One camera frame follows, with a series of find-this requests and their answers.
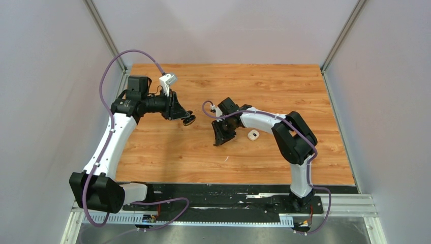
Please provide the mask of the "black earbud charging case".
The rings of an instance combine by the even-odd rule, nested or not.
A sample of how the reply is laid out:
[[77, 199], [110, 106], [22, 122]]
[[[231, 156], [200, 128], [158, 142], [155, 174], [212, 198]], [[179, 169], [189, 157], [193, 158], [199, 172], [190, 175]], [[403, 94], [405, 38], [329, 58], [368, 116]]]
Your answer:
[[196, 116], [195, 115], [190, 115], [189, 117], [187, 117], [187, 118], [183, 118], [182, 119], [182, 123], [183, 123], [183, 125], [184, 126], [189, 126], [189, 125], [191, 125], [194, 121], [196, 120]]

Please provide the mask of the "white earbud charging case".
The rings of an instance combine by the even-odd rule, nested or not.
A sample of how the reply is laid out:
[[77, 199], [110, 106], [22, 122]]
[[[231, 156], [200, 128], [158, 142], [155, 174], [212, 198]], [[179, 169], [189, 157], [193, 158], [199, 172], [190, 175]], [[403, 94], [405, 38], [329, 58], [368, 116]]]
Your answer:
[[249, 139], [250, 141], [255, 141], [255, 140], [257, 140], [259, 137], [260, 137], [260, 133], [259, 133], [257, 130], [251, 130], [251, 131], [248, 133], [248, 139]]

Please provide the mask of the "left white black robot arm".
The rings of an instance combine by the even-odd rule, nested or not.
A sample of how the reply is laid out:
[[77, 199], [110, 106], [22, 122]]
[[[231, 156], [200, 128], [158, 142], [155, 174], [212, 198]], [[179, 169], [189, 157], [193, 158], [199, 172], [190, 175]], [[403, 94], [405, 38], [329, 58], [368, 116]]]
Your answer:
[[143, 210], [154, 207], [156, 197], [148, 191], [148, 184], [120, 184], [115, 181], [115, 175], [126, 143], [144, 115], [159, 113], [166, 120], [180, 119], [185, 126], [195, 120], [171, 89], [176, 81], [173, 73], [163, 74], [159, 78], [161, 90], [155, 94], [149, 91], [152, 83], [149, 77], [128, 78], [127, 88], [109, 108], [107, 127], [93, 157], [82, 172], [70, 176], [69, 184], [79, 207], [113, 214], [134, 202]]

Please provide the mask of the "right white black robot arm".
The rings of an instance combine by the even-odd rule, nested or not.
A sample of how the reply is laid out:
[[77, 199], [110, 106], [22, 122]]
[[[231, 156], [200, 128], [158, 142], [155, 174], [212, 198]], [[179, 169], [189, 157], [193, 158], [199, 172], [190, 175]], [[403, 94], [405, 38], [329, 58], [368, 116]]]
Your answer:
[[316, 155], [317, 138], [296, 111], [289, 114], [270, 113], [251, 105], [238, 106], [231, 98], [218, 105], [211, 103], [214, 120], [215, 146], [221, 146], [236, 136], [237, 128], [251, 128], [266, 132], [275, 138], [283, 158], [290, 164], [290, 205], [296, 212], [309, 208], [314, 190], [311, 187], [310, 162]]

